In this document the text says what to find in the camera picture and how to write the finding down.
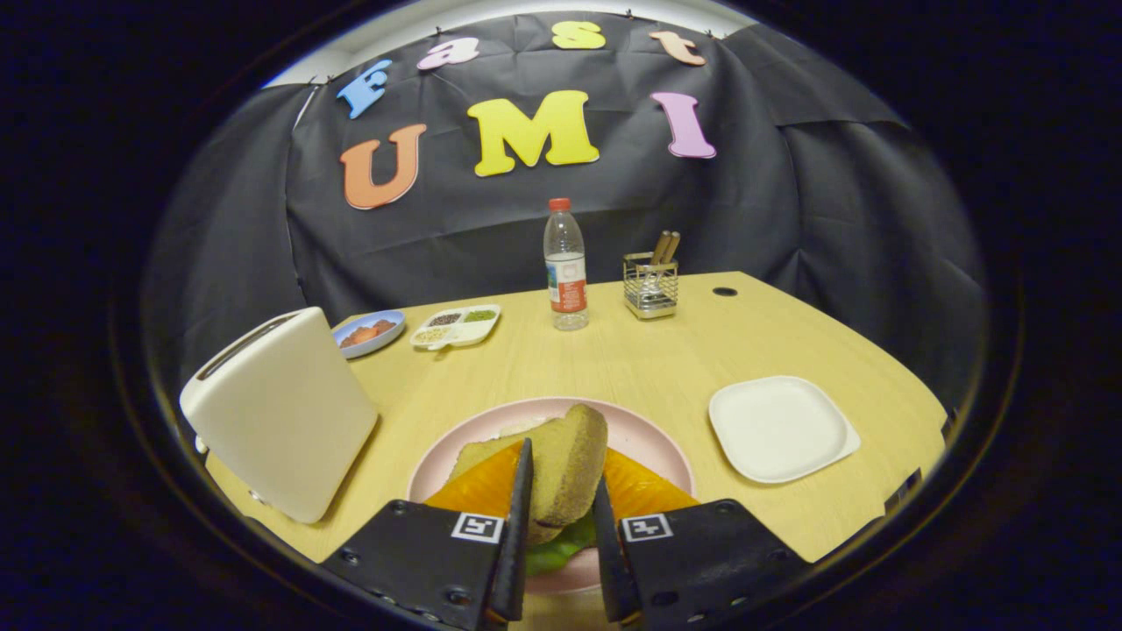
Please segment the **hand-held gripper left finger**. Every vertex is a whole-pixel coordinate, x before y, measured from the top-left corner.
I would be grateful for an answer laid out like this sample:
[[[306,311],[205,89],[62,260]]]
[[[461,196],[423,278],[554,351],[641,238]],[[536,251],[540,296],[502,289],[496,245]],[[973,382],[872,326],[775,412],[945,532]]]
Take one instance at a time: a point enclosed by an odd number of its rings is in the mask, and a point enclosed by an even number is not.
[[[518,443],[508,514],[390,500],[320,566],[392,630],[505,630],[522,618],[533,443]]]

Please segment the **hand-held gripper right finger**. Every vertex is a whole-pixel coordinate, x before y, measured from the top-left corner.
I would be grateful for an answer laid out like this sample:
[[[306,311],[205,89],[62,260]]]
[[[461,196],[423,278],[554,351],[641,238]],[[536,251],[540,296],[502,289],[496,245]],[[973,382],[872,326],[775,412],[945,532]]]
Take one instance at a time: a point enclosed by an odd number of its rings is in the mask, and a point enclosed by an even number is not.
[[[721,630],[808,574],[737,500],[701,503],[609,449],[594,495],[607,619],[624,630]]]

